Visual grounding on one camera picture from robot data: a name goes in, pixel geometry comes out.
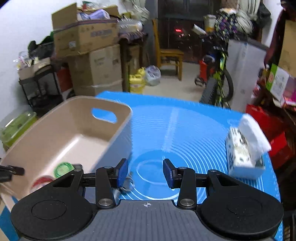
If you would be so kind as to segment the clear tape roll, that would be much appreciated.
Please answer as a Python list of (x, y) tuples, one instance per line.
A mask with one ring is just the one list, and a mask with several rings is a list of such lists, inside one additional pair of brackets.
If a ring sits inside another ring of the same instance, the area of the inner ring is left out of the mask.
[(54, 180), (54, 177), (48, 175), (37, 178), (30, 187), (30, 193), (35, 192), (36, 190), (42, 188), (43, 186), (51, 183)]

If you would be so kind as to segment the green round tin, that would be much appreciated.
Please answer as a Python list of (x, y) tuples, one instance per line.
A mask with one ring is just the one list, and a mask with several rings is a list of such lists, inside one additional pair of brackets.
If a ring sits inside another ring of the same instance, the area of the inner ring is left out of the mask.
[(58, 164), (54, 169), (54, 177), (60, 178), (61, 176), (67, 174), (68, 172), (74, 170), (74, 166), (69, 162), (62, 162)]

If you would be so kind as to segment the beige plastic storage bin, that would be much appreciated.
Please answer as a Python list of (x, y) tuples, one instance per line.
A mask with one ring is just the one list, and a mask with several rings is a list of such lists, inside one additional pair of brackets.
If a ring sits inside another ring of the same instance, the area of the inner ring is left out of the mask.
[(54, 176), (63, 163), (80, 164), (85, 173), (116, 166), (132, 153), (132, 109), (124, 104), (91, 96), (73, 97), (35, 122), (9, 148), (3, 166), (18, 166), (23, 176), (1, 184), (8, 209), (30, 194), (43, 176)]

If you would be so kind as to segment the black remote control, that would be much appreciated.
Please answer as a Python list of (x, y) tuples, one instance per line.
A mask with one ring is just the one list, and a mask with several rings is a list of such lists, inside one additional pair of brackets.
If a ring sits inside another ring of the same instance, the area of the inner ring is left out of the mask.
[(81, 164), (73, 164), (74, 169), (82, 170), (83, 166)]

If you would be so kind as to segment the green lidded plastic container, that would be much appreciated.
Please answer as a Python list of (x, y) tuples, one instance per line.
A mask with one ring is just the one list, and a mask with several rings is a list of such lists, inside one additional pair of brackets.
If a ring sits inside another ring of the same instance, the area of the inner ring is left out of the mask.
[(1, 142), (4, 149), (7, 151), (37, 120), (35, 112), (24, 111), (16, 118), (12, 118), (4, 127), (1, 127)]

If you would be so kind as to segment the blue silicone baking mat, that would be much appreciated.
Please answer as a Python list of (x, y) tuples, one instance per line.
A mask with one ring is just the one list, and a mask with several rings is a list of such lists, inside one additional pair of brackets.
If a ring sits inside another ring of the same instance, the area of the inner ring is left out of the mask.
[[(225, 139), (241, 114), (161, 97), (104, 92), (132, 109), (132, 153), (114, 208), (97, 208), (95, 172), (74, 169), (15, 202), (18, 240), (283, 240), (270, 159), (258, 180), (228, 175)], [(197, 207), (178, 208), (163, 160), (196, 172)]]

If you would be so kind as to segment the lower wrapped cardboard box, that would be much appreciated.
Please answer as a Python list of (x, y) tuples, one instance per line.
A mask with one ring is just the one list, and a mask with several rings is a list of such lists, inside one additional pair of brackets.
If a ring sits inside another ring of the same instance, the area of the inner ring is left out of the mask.
[(76, 95), (96, 96), (104, 91), (122, 92), (122, 80), (116, 80), (110, 83), (88, 85), (88, 86), (75, 86), (73, 89)]

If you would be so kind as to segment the green black bicycle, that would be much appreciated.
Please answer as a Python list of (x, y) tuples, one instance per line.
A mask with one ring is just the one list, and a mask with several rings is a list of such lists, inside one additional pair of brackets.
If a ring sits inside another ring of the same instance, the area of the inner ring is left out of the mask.
[(202, 81), (199, 75), (195, 78), (195, 85), (204, 86), (200, 103), (213, 105), (219, 108), (230, 108), (229, 101), (234, 94), (232, 78), (226, 69), (228, 58), (228, 39), (215, 32), (207, 33), (197, 25), (193, 25), (193, 32), (201, 40), (202, 58), (204, 61), (214, 61), (214, 73), (207, 82)]

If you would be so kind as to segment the grey plastic bag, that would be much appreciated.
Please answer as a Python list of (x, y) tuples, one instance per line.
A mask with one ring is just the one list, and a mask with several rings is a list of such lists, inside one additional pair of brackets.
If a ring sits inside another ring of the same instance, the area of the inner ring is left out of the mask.
[(160, 84), (161, 72), (158, 67), (151, 65), (145, 69), (145, 83), (148, 86), (156, 86)]

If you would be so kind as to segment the middle stacked cardboard box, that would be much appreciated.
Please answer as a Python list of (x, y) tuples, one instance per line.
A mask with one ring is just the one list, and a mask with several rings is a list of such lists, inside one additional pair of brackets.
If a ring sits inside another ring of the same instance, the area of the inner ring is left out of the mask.
[(67, 60), (74, 87), (97, 87), (122, 80), (118, 44), (69, 57)]

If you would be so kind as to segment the red bucket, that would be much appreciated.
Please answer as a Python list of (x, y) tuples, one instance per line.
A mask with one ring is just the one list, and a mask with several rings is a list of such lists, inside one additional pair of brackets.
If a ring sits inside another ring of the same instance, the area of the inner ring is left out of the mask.
[(200, 74), (199, 78), (207, 82), (209, 77), (214, 73), (214, 61), (212, 59), (204, 61), (203, 59), (199, 61)]

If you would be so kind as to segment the wooden chair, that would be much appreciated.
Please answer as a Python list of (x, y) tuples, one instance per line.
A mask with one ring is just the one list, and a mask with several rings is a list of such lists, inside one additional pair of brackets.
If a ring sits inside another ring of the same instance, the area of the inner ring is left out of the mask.
[(159, 44), (157, 19), (152, 19), (152, 27), (154, 33), (154, 46), (156, 51), (156, 66), (158, 68), (166, 65), (175, 66), (178, 80), (182, 81), (184, 53), (179, 49), (162, 49)]

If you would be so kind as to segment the white green product box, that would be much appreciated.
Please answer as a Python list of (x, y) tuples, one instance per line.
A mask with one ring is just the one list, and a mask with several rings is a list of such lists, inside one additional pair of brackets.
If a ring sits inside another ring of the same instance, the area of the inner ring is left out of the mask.
[(281, 100), (289, 77), (290, 75), (285, 70), (272, 64), (265, 87), (273, 97)]

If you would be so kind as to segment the white freezer cabinet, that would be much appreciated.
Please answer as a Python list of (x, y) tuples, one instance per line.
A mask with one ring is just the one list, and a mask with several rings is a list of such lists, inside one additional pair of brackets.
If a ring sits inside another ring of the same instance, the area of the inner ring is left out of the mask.
[(229, 101), (232, 110), (244, 112), (246, 105), (251, 102), (258, 73), (264, 67), (267, 49), (267, 46), (253, 39), (229, 41), (226, 68), (234, 86), (234, 94)]

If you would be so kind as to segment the top stacked cardboard box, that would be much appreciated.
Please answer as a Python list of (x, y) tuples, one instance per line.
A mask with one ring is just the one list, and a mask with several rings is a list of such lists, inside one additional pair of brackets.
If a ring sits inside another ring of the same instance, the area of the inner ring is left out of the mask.
[(58, 58), (77, 56), (114, 45), (118, 20), (93, 19), (73, 3), (52, 14), (55, 52)]

